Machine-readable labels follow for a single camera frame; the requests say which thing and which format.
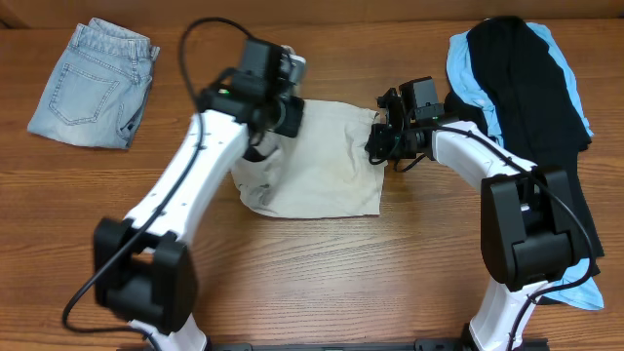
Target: wooden table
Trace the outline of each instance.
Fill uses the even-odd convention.
[[[553,350],[624,350],[624,21],[544,21],[574,70],[596,133],[579,172],[606,257],[596,278],[606,309],[538,307],[526,336]],[[308,59],[303,96],[375,108],[374,98],[431,75],[449,90],[452,34],[474,22],[270,26],[266,40]],[[92,272],[92,235],[151,188],[188,127],[191,103],[177,70],[181,28],[143,28],[162,47],[132,149],[93,150],[26,132],[71,30],[0,31],[0,350],[114,350],[135,335],[76,335],[60,313]],[[237,62],[241,36],[214,26],[189,42],[197,86]],[[195,258],[205,292],[195,308],[216,342],[410,341],[459,335],[479,309],[479,196],[449,169],[425,162],[387,172],[381,216],[276,220],[254,214],[227,179],[206,213]],[[71,320],[118,325],[90,292]]]

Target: jeans pocket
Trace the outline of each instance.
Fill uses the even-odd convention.
[[[119,81],[108,80],[66,63],[50,100],[50,109],[68,126],[94,123]]]

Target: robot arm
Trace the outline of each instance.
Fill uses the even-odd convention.
[[[199,147],[198,157],[179,189],[133,247],[134,253],[153,253],[153,261],[137,261],[128,253],[96,282],[97,303],[129,321],[131,326],[149,332],[161,351],[204,351],[210,343],[191,314],[199,285],[190,247],[204,211],[225,174],[243,157],[250,139],[267,129],[296,136],[302,101],[291,98],[278,82],[279,76],[286,73],[288,81],[298,83],[305,60],[290,55],[284,61],[280,59],[283,51],[277,48],[248,39],[232,85],[213,84],[202,93],[203,103],[198,105],[206,111],[192,117],[180,150],[156,185],[123,221],[105,218],[96,229],[95,264],[99,270],[153,216]],[[205,130],[202,144],[198,145],[200,121]],[[404,119],[401,125],[410,122]],[[487,140],[472,122],[455,121],[445,126],[470,131]],[[576,259],[567,235],[558,235],[572,229],[562,221],[557,209],[548,204],[535,205],[533,200],[539,194],[529,191],[528,183],[518,177],[516,170],[473,138],[432,131],[408,135],[406,141],[410,140],[416,149],[426,150],[431,159],[452,168],[482,193],[482,253],[492,279],[482,307],[470,323],[469,347],[475,351],[505,350],[511,325],[527,296],[561,278],[570,261]],[[525,170],[534,166],[489,143]],[[569,203],[569,194],[561,186],[566,181],[565,174],[564,178],[557,172],[544,172],[541,176],[549,187],[559,186],[560,197]],[[542,217],[528,225],[525,215],[532,213]],[[547,228],[541,223],[544,214],[549,214]],[[542,252],[558,254],[543,259],[541,254],[536,254]],[[522,344],[522,331],[532,308],[520,323],[514,346]]]

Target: light blue fabric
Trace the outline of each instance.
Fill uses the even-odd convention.
[[[28,131],[77,146],[129,148],[159,48],[102,19],[78,24]]]
[[[589,259],[583,258],[577,265],[569,267],[564,274],[564,278],[555,283],[555,286],[572,283],[579,280],[587,272]],[[544,296],[550,297],[557,301],[567,303],[570,306],[590,311],[597,311],[605,308],[603,295],[598,290],[598,286],[594,279],[590,279],[580,287],[567,289],[561,292],[550,292]]]
[[[562,68],[567,92],[569,93],[572,105],[578,112],[587,134],[592,137],[594,133],[589,128],[589,121],[583,114],[581,98],[576,91],[576,78],[567,65],[564,54],[557,46],[557,43],[555,43],[555,39],[553,39],[547,26],[531,22],[528,22],[527,25],[538,37],[548,44],[548,54],[555,60],[557,65]],[[487,122],[487,135],[489,137],[494,137],[496,142],[504,147],[502,132],[498,124],[498,117],[496,116],[496,108],[489,99],[488,94],[481,89],[472,73],[470,51],[468,50],[468,40],[466,38],[467,35],[468,31],[450,37],[447,58],[448,80],[450,81],[452,89],[464,103],[481,107]]]
[[[542,38],[548,46],[548,54],[555,60],[557,65],[562,68],[565,77],[565,84],[567,91],[572,101],[572,105],[578,112],[583,125],[587,130],[587,134],[592,137],[594,133],[589,129],[589,121],[583,114],[583,108],[581,106],[581,98],[576,91],[576,79],[574,73],[569,68],[564,58],[564,54],[561,52],[555,39],[550,33],[548,27],[537,23],[527,23],[537,36]],[[470,60],[470,51],[468,50],[468,40],[466,36],[468,32],[453,35],[450,37],[450,46],[448,48],[447,59],[447,75],[450,85],[455,93],[461,98],[464,103],[481,107],[484,112],[484,117],[487,122],[487,135],[494,137],[496,142],[504,147],[504,140],[500,125],[498,124],[498,117],[496,116],[496,108],[492,101],[489,99],[488,94],[477,83],[475,76],[472,72],[472,63]],[[573,282],[582,277],[587,271],[589,260],[587,258],[582,259],[577,265],[569,267],[564,274],[564,277],[557,283],[556,286],[565,283]],[[599,310],[605,307],[603,302],[603,296],[596,286],[594,279],[590,279],[580,287],[568,289],[562,292],[547,293],[546,296],[569,304],[577,308],[586,310]]]

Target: black garment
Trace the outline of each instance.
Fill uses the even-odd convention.
[[[445,112],[456,113],[462,121],[474,122],[479,132],[484,136],[488,135],[488,121],[486,121],[484,111],[479,107],[464,103],[453,90],[450,90],[445,98]]]
[[[567,172],[573,210],[590,235],[595,255],[604,255],[576,169],[578,152],[591,139],[548,44],[516,17],[485,20],[467,39],[473,74],[496,107],[505,148],[537,165]]]

